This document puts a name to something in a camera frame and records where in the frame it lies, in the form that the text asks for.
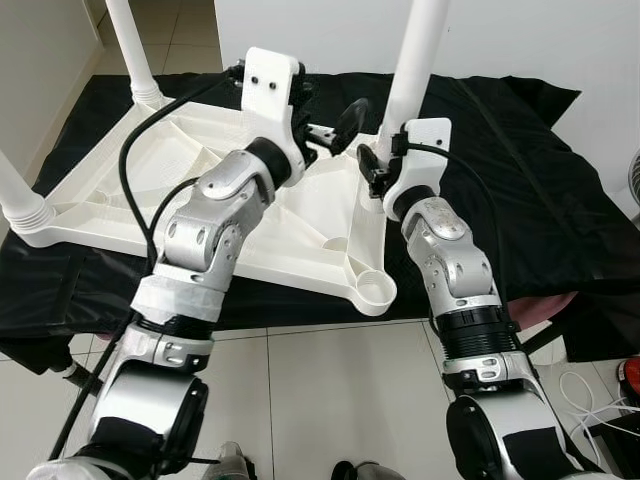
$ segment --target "black fabric sheet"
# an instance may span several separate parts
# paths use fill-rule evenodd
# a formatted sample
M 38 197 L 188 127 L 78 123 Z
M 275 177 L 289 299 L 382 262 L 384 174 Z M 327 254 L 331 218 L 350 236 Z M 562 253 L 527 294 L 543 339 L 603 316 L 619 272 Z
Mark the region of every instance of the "black fabric sheet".
M 219 79 L 215 74 L 157 77 L 170 97 Z M 316 87 L 306 107 L 312 123 L 331 126 L 351 102 L 367 97 L 371 111 L 364 130 L 377 131 L 390 75 L 311 75 L 310 80 Z M 600 332 L 614 325 L 613 333 L 622 334 L 637 349 L 640 315 L 628 305 L 640 305 L 640 233 L 604 194 L 596 171 L 549 130 L 577 95 L 539 81 L 473 77 L 461 85 L 434 76 L 421 116 L 451 119 L 451 151 L 473 165 L 496 199 L 505 237 L 508 298 L 574 290 L 605 298 L 594 307 Z M 237 109 L 240 92 L 224 84 L 199 101 Z M 94 77 L 48 156 L 35 190 L 49 193 L 130 106 L 127 77 Z M 490 125 L 487 111 L 508 145 Z M 544 189 L 551 208 L 532 187 L 531 176 Z M 495 264 L 493 226 L 477 187 L 455 164 L 447 167 L 441 187 L 442 196 L 469 223 L 476 244 Z M 0 250 L 0 337 L 112 331 L 126 314 L 143 262 L 72 244 L 32 249 L 10 233 Z M 395 223 L 387 227 L 385 269 L 397 283 L 398 297 L 381 318 L 426 317 L 422 279 Z M 620 292 L 627 296 L 611 296 Z M 235 277 L 218 328 L 381 318 L 364 317 L 341 298 Z

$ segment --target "pink object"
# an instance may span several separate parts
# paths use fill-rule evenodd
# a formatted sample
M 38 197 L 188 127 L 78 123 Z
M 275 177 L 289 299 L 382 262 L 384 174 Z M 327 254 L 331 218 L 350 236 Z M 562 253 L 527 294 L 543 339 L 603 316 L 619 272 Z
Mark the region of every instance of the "pink object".
M 569 305 L 578 292 L 569 292 L 551 297 L 523 297 L 509 302 L 509 314 L 522 330 L 549 320 Z

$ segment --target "robotic arm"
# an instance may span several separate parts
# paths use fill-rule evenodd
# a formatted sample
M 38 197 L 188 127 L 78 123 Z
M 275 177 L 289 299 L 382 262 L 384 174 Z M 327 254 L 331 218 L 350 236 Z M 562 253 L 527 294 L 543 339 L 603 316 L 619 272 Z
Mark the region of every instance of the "robotic arm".
M 304 67 L 260 49 L 249 51 L 237 80 L 254 140 L 201 176 L 169 220 L 164 250 L 132 303 L 142 320 L 123 337 L 88 444 L 40 465 L 29 480 L 155 479 L 189 462 L 208 396 L 195 373 L 208 364 L 211 333 L 244 239 L 275 191 L 294 185 L 317 158 L 307 142 L 342 152 L 366 110 L 366 102 L 357 101 L 333 131 L 308 125 L 301 110 L 310 96 Z M 518 349 L 490 262 L 466 223 L 437 196 L 446 159 L 412 147 L 446 153 L 450 133 L 446 119 L 411 120 L 394 139 L 388 168 L 367 146 L 358 156 L 371 196 L 402 222 L 424 278 L 447 356 L 444 379 L 457 396 L 447 430 L 458 471 L 465 479 L 605 478 L 584 476 L 567 453 L 549 401 Z

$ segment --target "white cable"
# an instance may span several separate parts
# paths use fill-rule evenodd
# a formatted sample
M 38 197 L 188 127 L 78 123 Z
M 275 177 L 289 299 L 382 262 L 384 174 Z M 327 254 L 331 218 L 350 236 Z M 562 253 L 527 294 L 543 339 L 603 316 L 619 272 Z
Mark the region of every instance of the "white cable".
M 567 395 L 567 393 L 564 390 L 564 379 L 568 376 L 568 375 L 573 375 L 574 377 L 578 378 L 582 384 L 585 386 L 585 388 L 587 389 L 587 391 L 589 392 L 589 408 L 583 408 L 580 405 L 578 405 L 577 403 L 575 403 L 573 400 L 571 400 L 569 398 L 569 396 Z M 593 390 L 591 390 L 591 386 L 587 383 L 587 381 L 584 379 L 584 377 L 576 372 L 572 372 L 572 371 L 567 371 L 564 372 L 562 375 L 560 375 L 560 380 L 559 380 L 559 386 L 560 386 L 560 393 L 562 394 L 563 398 L 565 399 L 565 401 L 571 405 L 573 408 L 575 408 L 576 410 L 578 410 L 581 413 L 575 413 L 575 412 L 566 412 L 569 415 L 573 416 L 579 423 L 578 425 L 576 425 L 573 430 L 571 430 L 571 433 L 569 433 L 569 437 L 573 438 L 573 435 L 578 431 L 578 428 L 582 427 L 583 432 L 586 434 L 587 436 L 587 440 L 589 441 L 589 445 L 591 446 L 591 449 L 593 450 L 593 453 L 596 456 L 596 463 L 598 466 L 600 466 L 601 464 L 601 459 L 600 459 L 600 453 L 598 451 L 598 447 L 596 445 L 595 440 L 593 439 L 593 436 L 591 435 L 591 432 L 589 431 L 589 427 L 587 427 L 587 420 L 589 418 L 593 418 L 595 419 L 598 424 L 601 425 L 606 425 L 609 428 L 613 428 L 615 430 L 619 430 L 621 432 L 625 432 L 628 433 L 630 435 L 636 436 L 636 437 L 640 437 L 640 434 L 636 433 L 636 432 L 631 432 L 629 430 L 626 430 L 624 428 L 620 428 L 616 425 L 611 425 L 610 423 L 602 420 L 600 417 L 598 417 L 596 414 L 598 413 L 602 413 L 606 410 L 623 410 L 623 411 L 630 411 L 630 412 L 640 412 L 640 408 L 638 407 L 629 407 L 626 405 L 617 405 L 620 402 L 624 402 L 626 399 L 622 396 L 622 389 L 620 387 L 620 384 L 618 384 L 618 398 L 616 400 L 614 400 L 613 402 L 611 402 L 609 405 L 606 405 L 604 407 L 601 408 L 597 408 L 594 409 L 594 398 L 595 396 L 593 395 Z

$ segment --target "white tile floor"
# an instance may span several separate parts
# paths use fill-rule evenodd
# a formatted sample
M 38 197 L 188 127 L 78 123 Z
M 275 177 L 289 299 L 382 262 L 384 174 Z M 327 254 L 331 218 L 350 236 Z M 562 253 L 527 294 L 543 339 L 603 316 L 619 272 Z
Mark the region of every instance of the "white tile floor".
M 220 50 L 213 0 L 131 0 L 154 74 L 217 72 Z M 109 18 L 99 26 L 105 54 L 97 74 L 126 74 Z M 333 324 L 262 328 L 216 334 L 201 377 L 211 389 L 197 455 L 211 456 L 225 440 L 238 441 L 261 480 L 328 480 L 335 462 L 375 459 L 409 479 L 455 479 L 444 428 L 448 401 L 439 369 L 442 347 L 426 322 Z M 107 342 L 79 335 L 78 361 L 92 367 Z M 617 395 L 617 361 L 560 363 L 540 368 L 563 423 L 558 381 L 572 370 L 585 377 L 595 405 Z M 2 478 L 21 479 L 51 448 L 76 389 L 54 375 L 37 377 L 0 355 L 0 464 Z M 568 379 L 571 398 L 585 404 L 584 388 Z M 67 445 L 84 442 L 93 402 Z M 584 439 L 577 441 L 591 455 Z M 191 466 L 176 480 L 197 480 Z

